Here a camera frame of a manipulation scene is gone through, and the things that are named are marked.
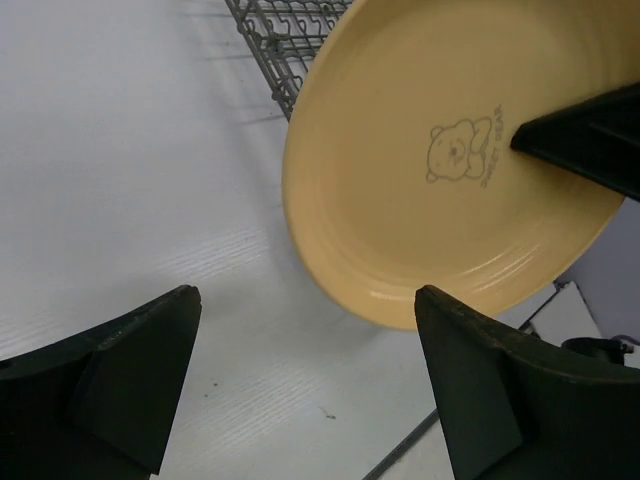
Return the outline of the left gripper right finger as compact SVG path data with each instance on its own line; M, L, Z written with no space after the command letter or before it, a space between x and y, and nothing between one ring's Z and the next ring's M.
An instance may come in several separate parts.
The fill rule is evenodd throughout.
M556 347L434 286L418 332L457 479L636 479L639 372Z

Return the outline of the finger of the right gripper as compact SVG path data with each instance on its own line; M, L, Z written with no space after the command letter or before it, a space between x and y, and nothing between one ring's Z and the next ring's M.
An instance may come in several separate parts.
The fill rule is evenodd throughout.
M638 201L639 85L525 122L510 147Z

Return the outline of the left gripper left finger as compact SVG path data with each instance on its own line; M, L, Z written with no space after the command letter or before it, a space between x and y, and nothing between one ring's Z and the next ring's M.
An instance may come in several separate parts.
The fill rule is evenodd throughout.
M202 312L182 285L1 362L4 479L149 479L168 445Z

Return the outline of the yellow bear plate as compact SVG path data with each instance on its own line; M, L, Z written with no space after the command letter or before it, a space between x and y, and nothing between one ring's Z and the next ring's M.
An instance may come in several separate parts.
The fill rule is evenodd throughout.
M639 78L635 1L357 1L291 116L283 203L339 305L412 330L433 285L488 316L551 284L623 197L514 152L524 122Z

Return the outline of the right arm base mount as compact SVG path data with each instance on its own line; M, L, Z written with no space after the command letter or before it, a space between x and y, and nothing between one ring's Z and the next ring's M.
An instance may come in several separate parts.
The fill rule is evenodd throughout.
M561 344L563 349L622 366L626 365L626 356L634 354L638 346L639 341L628 335L617 335L609 339L577 337Z

